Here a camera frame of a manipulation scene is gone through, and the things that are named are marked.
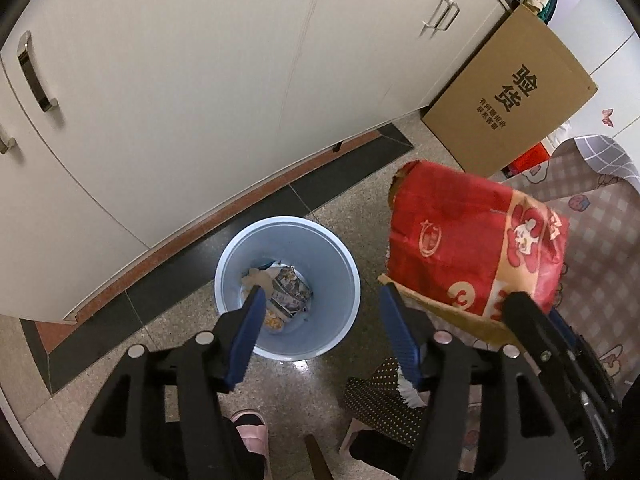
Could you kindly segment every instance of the white cabinet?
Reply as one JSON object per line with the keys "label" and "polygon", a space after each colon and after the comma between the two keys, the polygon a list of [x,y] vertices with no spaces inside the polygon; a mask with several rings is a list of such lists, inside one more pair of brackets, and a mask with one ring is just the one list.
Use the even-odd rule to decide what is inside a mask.
{"label": "white cabinet", "polygon": [[[31,0],[0,55],[64,166],[154,246],[295,162],[274,139],[312,3]],[[26,30],[48,112],[17,60]]]}
{"label": "white cabinet", "polygon": [[498,0],[457,0],[460,13],[448,30],[423,30],[422,22],[433,25],[444,12],[436,11],[441,1],[317,0],[287,95],[280,151],[302,158],[433,99],[448,82],[443,76],[506,13]]}
{"label": "white cabinet", "polygon": [[47,146],[152,248],[428,104],[506,13],[499,0],[446,0],[443,30],[425,29],[442,1],[31,0],[0,57]]}
{"label": "white cabinet", "polygon": [[0,314],[59,321],[146,247],[56,160],[0,71]]}

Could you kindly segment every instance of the dotted cloth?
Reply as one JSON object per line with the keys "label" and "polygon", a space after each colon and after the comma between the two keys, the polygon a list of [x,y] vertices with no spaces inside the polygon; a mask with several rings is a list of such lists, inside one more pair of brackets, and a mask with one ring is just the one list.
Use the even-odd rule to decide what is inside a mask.
{"label": "dotted cloth", "polygon": [[370,428],[413,448],[426,408],[409,408],[398,392],[398,361],[389,358],[368,379],[349,377],[344,402],[353,417]]}

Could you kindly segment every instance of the wooden stick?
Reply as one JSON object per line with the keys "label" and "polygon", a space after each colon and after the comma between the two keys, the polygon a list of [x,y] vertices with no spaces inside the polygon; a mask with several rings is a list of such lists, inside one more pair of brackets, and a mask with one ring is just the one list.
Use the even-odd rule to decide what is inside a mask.
{"label": "wooden stick", "polygon": [[311,471],[314,472],[314,478],[316,480],[334,480],[329,471],[329,466],[324,461],[322,451],[316,438],[312,434],[308,434],[305,439],[306,453],[309,455],[309,462],[311,462]]}

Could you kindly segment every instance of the screw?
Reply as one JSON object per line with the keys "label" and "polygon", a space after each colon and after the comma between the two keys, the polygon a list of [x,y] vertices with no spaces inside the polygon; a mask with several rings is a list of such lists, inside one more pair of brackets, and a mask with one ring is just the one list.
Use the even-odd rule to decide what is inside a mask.
{"label": "screw", "polygon": [[208,345],[213,342],[213,334],[208,330],[200,332],[196,335],[196,343],[199,345]]}
{"label": "screw", "polygon": [[515,359],[520,355],[520,350],[518,350],[516,345],[505,345],[502,348],[502,353],[510,359]]}
{"label": "screw", "polygon": [[448,345],[453,341],[453,336],[446,330],[438,330],[433,334],[433,340],[441,345]]}
{"label": "screw", "polygon": [[145,353],[145,347],[143,347],[142,345],[133,345],[129,347],[129,350],[127,350],[127,354],[132,359],[137,359],[139,357],[142,357],[144,353]]}

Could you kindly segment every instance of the terrazzo floor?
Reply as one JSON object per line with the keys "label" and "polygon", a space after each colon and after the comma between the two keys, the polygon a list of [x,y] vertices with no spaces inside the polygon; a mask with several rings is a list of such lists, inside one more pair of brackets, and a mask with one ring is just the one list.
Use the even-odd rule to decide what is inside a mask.
{"label": "terrazzo floor", "polygon": [[[360,181],[307,217],[334,232],[353,255],[362,285],[362,300],[347,337],[327,354],[304,362],[281,363],[253,356],[246,378],[236,390],[220,396],[225,415],[253,408],[270,431],[271,467],[276,480],[313,478],[302,437],[313,433],[335,480],[393,478],[356,460],[338,456],[350,421],[341,404],[348,376],[367,377],[391,356],[377,314],[377,276],[384,271],[390,211],[388,186],[397,168],[425,158],[459,168],[449,152],[422,124],[417,113],[394,122],[416,146],[411,152]],[[177,346],[196,332],[211,328],[218,317],[212,283],[165,311],[53,396],[49,393],[17,319],[0,316],[0,386],[18,421],[57,476],[66,452],[96,393],[133,343],[149,349]],[[168,392],[168,416],[177,416],[177,398]]]}

